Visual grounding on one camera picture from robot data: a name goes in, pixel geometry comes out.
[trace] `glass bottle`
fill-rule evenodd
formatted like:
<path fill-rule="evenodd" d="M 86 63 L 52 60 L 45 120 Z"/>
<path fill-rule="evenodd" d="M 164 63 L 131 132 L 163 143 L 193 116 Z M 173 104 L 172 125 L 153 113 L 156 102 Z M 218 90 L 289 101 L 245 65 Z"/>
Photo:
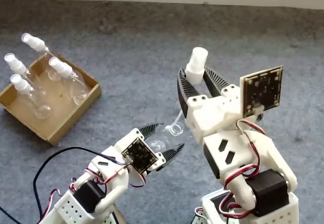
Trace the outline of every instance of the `glass bottle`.
<path fill-rule="evenodd" d="M 36 118 L 46 119 L 51 115 L 52 109 L 44 101 L 40 90 L 32 87 L 19 74 L 12 75 L 10 81 L 17 90 L 17 99 L 22 101 Z"/>
<path fill-rule="evenodd" d="M 45 42 L 42 39 L 32 36 L 29 33 L 24 33 L 21 36 L 21 40 L 25 44 L 29 45 L 32 49 L 37 51 L 40 57 L 46 57 L 47 60 L 50 60 L 52 57 L 54 57 L 54 55 L 50 52 L 50 49 L 46 46 Z M 56 70 L 48 66 L 48 64 L 46 64 L 45 72 L 52 81 L 59 81 L 61 79 L 61 76 L 56 72 Z"/>
<path fill-rule="evenodd" d="M 76 105 L 80 105 L 89 93 L 82 74 L 57 57 L 52 57 L 49 65 L 61 76 L 61 82 Z"/>
<path fill-rule="evenodd" d="M 15 54 L 8 53 L 7 55 L 5 55 L 5 61 L 7 62 L 13 73 L 19 74 L 24 80 L 27 80 L 32 87 L 40 90 L 43 96 L 46 95 L 46 90 L 42 87 L 42 83 L 38 75 L 30 68 L 27 68 L 22 63 L 22 61 L 17 59 Z"/>

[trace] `circuit board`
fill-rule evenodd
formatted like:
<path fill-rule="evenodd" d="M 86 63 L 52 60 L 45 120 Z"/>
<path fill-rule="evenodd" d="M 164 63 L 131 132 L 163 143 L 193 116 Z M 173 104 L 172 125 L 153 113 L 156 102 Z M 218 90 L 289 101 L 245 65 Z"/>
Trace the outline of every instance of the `circuit board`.
<path fill-rule="evenodd" d="M 259 71 L 240 78 L 243 118 L 264 106 L 264 111 L 279 106 L 283 66 Z"/>
<path fill-rule="evenodd" d="M 140 174 L 158 160 L 154 152 L 140 138 L 136 138 L 122 152 L 122 155 L 126 159 L 129 157 L 133 160 L 131 164 Z"/>

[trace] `red wire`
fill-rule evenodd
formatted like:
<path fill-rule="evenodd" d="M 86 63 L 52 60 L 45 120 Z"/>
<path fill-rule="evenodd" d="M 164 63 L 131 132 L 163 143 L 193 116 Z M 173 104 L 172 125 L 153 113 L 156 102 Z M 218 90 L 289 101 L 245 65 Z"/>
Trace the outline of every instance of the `red wire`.
<path fill-rule="evenodd" d="M 256 164 L 252 164 L 250 166 L 245 166 L 242 167 L 240 169 L 238 169 L 236 172 L 234 172 L 232 175 L 230 175 L 226 180 L 225 180 L 225 184 L 224 184 L 224 189 L 226 189 L 227 185 L 229 184 L 229 182 L 231 182 L 234 178 L 238 177 L 239 175 L 243 174 L 246 171 L 249 171 L 253 168 L 258 168 L 258 165 Z"/>
<path fill-rule="evenodd" d="M 257 125 L 254 125 L 252 123 L 250 123 L 249 121 L 246 121 L 246 120 L 243 120 L 243 121 L 240 121 L 242 123 L 245 123 L 247 125 L 249 125 L 251 128 L 261 132 L 262 134 L 266 135 L 265 131 L 258 127 Z M 246 166 L 246 167 L 243 167 L 243 168 L 240 168 L 238 169 L 236 172 L 234 172 L 232 175 L 230 175 L 228 178 L 225 179 L 225 183 L 224 183 L 224 189 L 226 189 L 227 185 L 234 179 L 236 178 L 237 176 L 239 175 L 243 175 L 244 177 L 253 177 L 255 175 L 257 175 L 260 171 L 260 154 L 257 150 L 257 148 L 255 147 L 254 143 L 250 140 L 249 136 L 246 134 L 246 136 L 248 137 L 249 141 L 250 141 L 250 146 L 253 150 L 253 152 L 256 154 L 257 158 L 258 158 L 258 163 L 257 164 L 252 164 L 250 166 Z M 251 174 L 244 174 L 246 171 L 248 170 L 251 170 L 255 168 L 255 170 L 251 173 Z M 224 200 L 224 202 L 222 203 L 222 205 L 220 206 L 221 209 L 223 209 L 224 205 L 226 204 L 226 202 L 228 202 L 228 200 L 233 196 L 233 193 L 230 193 L 226 199 Z M 229 203 L 228 206 L 227 206 L 227 211 L 230 209 L 230 208 L 241 208 L 241 205 L 237 204 L 237 203 Z M 253 210 L 249 210 L 249 211 L 246 211 L 242 214 L 223 214 L 224 217 L 227 217 L 227 218 L 238 218 L 238 219 L 241 219 L 241 218 L 244 218 L 246 217 L 247 215 L 249 215 L 250 213 L 252 213 Z"/>
<path fill-rule="evenodd" d="M 50 197 L 49 197 L 49 202 L 48 202 L 47 207 L 46 207 L 46 209 L 45 209 L 45 211 L 44 211 L 44 213 L 43 213 L 43 215 L 42 215 L 41 220 L 43 220 L 43 219 L 45 218 L 45 216 L 48 214 L 48 212 L 49 212 L 49 210 L 50 210 L 50 208 L 51 208 L 51 205 L 52 205 L 52 201 L 53 201 L 54 194 L 55 194 L 56 192 L 57 192 L 57 194 L 58 194 L 59 196 L 62 196 L 62 195 L 60 194 L 60 191 L 59 191 L 58 189 L 53 189 L 53 190 L 51 191 L 51 194 L 50 194 Z"/>

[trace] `black cable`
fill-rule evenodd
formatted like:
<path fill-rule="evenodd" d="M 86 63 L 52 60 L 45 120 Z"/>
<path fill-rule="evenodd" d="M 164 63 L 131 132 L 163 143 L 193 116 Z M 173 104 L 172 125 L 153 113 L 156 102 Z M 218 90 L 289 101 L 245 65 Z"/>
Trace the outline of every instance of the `black cable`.
<path fill-rule="evenodd" d="M 21 222 L 17 221 L 16 219 L 14 219 L 8 212 L 6 212 L 1 206 L 0 206 L 0 210 L 7 216 L 9 217 L 12 221 L 14 221 L 17 224 L 21 224 Z"/>
<path fill-rule="evenodd" d="M 42 205 L 41 205 L 41 202 L 39 200 L 39 196 L 38 196 L 38 192 L 37 192 L 37 187 L 36 187 L 36 181 L 40 175 L 40 173 L 42 172 L 42 170 L 44 169 L 44 167 L 48 164 L 48 162 L 53 159 L 55 156 L 63 153 L 63 152 L 66 152 L 66 151 L 69 151 L 69 150 L 82 150 L 82 151 L 86 151 L 86 152 L 90 152 L 92 154 L 95 154 L 95 155 L 98 155 L 98 156 L 101 156 L 109 161 L 112 161 L 113 163 L 116 163 L 118 165 L 126 165 L 126 163 L 120 163 L 118 161 L 116 161 L 116 158 L 115 157 L 110 157 L 110 156 L 106 156 L 102 153 L 99 153 L 99 152 L 96 152 L 96 151 L 93 151 L 91 149 L 88 149 L 88 148 L 85 148 L 85 147 L 81 147 L 81 146 L 72 146 L 72 147 L 68 147 L 68 148 L 65 148 L 65 149 L 62 149 L 58 152 L 55 152 L 54 154 L 52 154 L 51 156 L 49 156 L 46 161 L 44 161 L 44 163 L 41 165 L 41 167 L 39 168 L 39 170 L 37 171 L 36 175 L 35 175 L 35 178 L 33 180 L 33 183 L 32 183 L 32 186 L 33 186 L 33 189 L 34 189 L 34 194 L 35 194 L 35 198 L 36 198 L 36 202 L 37 202 L 37 206 L 38 206 L 38 210 L 39 210 L 39 219 L 41 220 L 42 218 L 42 215 L 43 215 L 43 209 L 42 209 Z"/>

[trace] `perforated base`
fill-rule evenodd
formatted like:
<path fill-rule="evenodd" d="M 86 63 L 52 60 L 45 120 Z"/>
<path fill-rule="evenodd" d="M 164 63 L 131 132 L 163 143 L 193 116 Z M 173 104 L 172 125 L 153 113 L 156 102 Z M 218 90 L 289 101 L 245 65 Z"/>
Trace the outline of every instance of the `perforated base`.
<path fill-rule="evenodd" d="M 204 215 L 203 211 L 197 211 L 197 213 L 199 215 Z M 207 224 L 207 221 L 204 218 L 195 215 L 190 224 Z"/>
<path fill-rule="evenodd" d="M 54 208 L 67 224 L 89 224 L 94 221 L 94 217 L 82 208 L 70 191 L 64 194 Z"/>
<path fill-rule="evenodd" d="M 249 215 L 240 221 L 240 224 L 298 224 L 299 223 L 298 198 L 289 193 L 289 204 L 263 217 Z"/>
<path fill-rule="evenodd" d="M 113 212 L 112 214 L 110 214 L 110 216 L 106 218 L 106 220 L 102 224 L 119 224 L 119 221 Z"/>

